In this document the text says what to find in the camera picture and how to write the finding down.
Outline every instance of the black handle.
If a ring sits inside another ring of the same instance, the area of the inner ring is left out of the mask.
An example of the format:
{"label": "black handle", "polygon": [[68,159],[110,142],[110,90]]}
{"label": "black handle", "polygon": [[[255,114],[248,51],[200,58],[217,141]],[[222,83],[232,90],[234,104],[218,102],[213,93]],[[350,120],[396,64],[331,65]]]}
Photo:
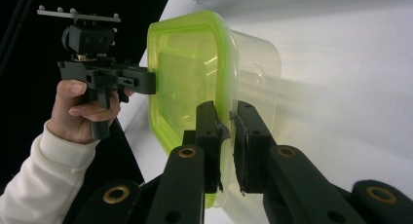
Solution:
{"label": "black handle", "polygon": [[93,122],[91,121],[92,137],[94,139],[104,139],[109,137],[109,121]]}

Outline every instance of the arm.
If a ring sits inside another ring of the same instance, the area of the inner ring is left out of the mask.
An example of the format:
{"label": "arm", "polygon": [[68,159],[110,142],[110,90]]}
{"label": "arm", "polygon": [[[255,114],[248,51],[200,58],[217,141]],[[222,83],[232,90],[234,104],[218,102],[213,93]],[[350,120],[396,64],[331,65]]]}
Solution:
{"label": "arm", "polygon": [[97,102],[78,105],[85,90],[86,85],[77,81],[58,84],[52,118],[0,197],[0,223],[63,221],[94,159],[98,141],[93,141],[90,120],[112,122],[120,111],[115,93],[109,110]]}

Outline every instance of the white sleeve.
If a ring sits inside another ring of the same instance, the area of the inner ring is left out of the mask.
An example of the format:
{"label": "white sleeve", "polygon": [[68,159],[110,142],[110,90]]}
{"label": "white sleeve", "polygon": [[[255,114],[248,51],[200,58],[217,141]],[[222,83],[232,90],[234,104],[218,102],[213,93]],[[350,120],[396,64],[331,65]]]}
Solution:
{"label": "white sleeve", "polygon": [[62,223],[94,159],[98,141],[81,145],[44,131],[0,197],[0,224]]}

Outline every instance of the plastic container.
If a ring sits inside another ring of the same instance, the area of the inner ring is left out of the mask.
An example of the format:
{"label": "plastic container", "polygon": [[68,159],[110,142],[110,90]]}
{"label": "plastic container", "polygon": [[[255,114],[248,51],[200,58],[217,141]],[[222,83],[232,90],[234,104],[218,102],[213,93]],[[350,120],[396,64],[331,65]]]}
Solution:
{"label": "plastic container", "polygon": [[[152,23],[147,46],[148,69],[157,75],[150,125],[167,154],[182,144],[185,130],[195,129],[196,107],[209,100],[231,131],[238,100],[254,105],[272,128],[281,60],[268,41],[233,31],[219,14],[201,11]],[[224,194],[207,195],[206,207],[225,201],[232,164],[233,137],[222,144]]]}

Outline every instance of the black metal arm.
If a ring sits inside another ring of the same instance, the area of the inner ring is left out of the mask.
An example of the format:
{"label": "black metal arm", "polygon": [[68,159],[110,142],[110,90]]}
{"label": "black metal arm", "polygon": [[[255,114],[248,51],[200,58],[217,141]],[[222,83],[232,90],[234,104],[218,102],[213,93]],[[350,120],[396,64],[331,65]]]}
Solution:
{"label": "black metal arm", "polygon": [[[198,106],[197,129],[185,132],[162,175],[140,187],[129,181],[107,184],[76,224],[204,223],[204,194],[220,184],[214,159],[219,159],[217,138],[225,131],[216,120],[212,101]],[[277,145],[251,104],[240,101],[234,121],[241,191],[264,195],[270,223],[413,223],[413,202],[400,191],[373,180],[356,183],[352,193],[332,185],[300,150]]]}

